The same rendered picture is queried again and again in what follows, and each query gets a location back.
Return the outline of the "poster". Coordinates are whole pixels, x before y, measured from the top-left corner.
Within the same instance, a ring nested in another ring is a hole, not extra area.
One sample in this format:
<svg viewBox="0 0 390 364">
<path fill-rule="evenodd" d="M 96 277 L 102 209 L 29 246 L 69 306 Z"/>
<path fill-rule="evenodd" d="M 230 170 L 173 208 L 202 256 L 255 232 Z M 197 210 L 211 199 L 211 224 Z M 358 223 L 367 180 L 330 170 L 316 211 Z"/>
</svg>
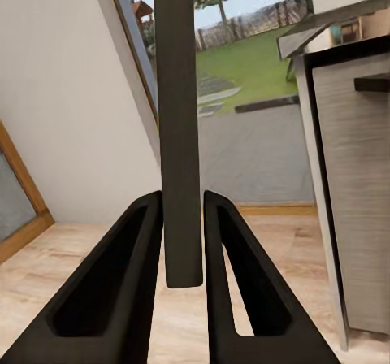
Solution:
<svg viewBox="0 0 390 364">
<path fill-rule="evenodd" d="M 203 284 L 193 0 L 154 0 L 166 286 Z"/>
</svg>

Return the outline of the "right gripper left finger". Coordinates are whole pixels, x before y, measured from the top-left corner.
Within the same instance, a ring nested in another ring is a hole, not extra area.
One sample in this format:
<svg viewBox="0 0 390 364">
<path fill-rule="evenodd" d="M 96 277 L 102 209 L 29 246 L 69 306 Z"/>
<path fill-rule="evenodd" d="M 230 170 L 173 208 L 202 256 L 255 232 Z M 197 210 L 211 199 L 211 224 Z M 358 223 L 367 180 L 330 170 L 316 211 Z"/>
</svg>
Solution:
<svg viewBox="0 0 390 364">
<path fill-rule="evenodd" d="M 157 190 L 124 211 L 0 364 L 147 364 L 162 234 Z"/>
</svg>

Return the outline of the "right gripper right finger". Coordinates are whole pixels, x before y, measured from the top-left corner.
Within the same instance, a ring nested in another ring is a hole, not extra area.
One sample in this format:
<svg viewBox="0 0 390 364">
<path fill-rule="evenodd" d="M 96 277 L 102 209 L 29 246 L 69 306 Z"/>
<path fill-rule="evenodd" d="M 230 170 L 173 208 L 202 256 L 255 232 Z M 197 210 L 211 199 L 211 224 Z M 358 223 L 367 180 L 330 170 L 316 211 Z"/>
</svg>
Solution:
<svg viewBox="0 0 390 364">
<path fill-rule="evenodd" d="M 205 191 L 202 213 L 210 364 L 340 364 L 237 206 Z M 223 245 L 254 336 L 236 332 Z"/>
</svg>

